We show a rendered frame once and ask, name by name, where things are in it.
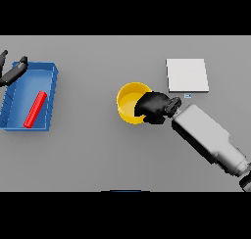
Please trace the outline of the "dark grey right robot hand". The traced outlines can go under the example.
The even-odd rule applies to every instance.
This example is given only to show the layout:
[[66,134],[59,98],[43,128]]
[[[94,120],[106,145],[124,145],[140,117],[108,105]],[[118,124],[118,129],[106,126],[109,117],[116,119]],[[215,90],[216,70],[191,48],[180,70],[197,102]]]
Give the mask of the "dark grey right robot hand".
[[166,118],[172,118],[181,106],[179,97],[169,98],[161,92],[146,92],[134,107],[136,117],[143,116],[143,121],[150,124],[163,124]]

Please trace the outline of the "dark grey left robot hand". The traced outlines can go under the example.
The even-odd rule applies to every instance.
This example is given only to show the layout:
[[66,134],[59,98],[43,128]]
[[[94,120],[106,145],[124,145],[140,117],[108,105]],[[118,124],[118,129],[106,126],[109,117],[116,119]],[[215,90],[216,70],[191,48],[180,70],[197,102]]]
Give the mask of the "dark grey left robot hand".
[[23,56],[13,68],[3,74],[2,71],[5,65],[7,54],[7,50],[4,50],[0,54],[0,87],[10,86],[26,72],[28,67],[27,56]]

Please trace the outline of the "yellow bowl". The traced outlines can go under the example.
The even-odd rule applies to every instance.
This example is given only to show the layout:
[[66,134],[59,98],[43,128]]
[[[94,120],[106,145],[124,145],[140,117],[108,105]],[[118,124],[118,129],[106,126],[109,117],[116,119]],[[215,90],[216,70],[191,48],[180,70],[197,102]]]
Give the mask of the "yellow bowl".
[[121,87],[116,102],[118,113],[123,121],[133,125],[143,123],[144,116],[136,117],[134,107],[146,92],[151,92],[151,88],[142,82],[130,82]]

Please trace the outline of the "red beaker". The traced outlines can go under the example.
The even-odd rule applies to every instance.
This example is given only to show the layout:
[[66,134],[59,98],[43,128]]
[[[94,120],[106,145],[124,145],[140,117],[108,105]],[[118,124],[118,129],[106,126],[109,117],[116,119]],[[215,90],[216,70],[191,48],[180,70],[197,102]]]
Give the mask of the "red beaker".
[[38,117],[38,114],[45,102],[45,99],[47,98],[47,93],[44,91],[39,91],[37,96],[35,97],[35,100],[32,103],[32,106],[29,109],[29,112],[27,114],[27,117],[25,118],[24,127],[25,128],[32,128],[36,118]]

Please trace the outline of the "flat pale square scale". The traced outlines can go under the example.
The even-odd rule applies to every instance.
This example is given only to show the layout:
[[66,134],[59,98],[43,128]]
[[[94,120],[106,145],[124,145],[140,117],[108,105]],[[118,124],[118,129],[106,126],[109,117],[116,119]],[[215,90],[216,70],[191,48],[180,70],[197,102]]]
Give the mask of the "flat pale square scale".
[[167,59],[170,92],[208,92],[209,83],[203,59]]

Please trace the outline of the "blue tray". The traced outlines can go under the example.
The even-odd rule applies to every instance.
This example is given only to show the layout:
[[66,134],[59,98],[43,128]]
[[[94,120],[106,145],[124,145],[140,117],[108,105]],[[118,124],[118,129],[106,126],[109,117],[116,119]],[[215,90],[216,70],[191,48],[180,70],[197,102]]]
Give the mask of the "blue tray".
[[[48,131],[51,125],[58,69],[54,62],[29,62],[27,71],[5,89],[0,108],[0,129],[6,131]],[[32,128],[24,122],[37,96],[47,94]]]

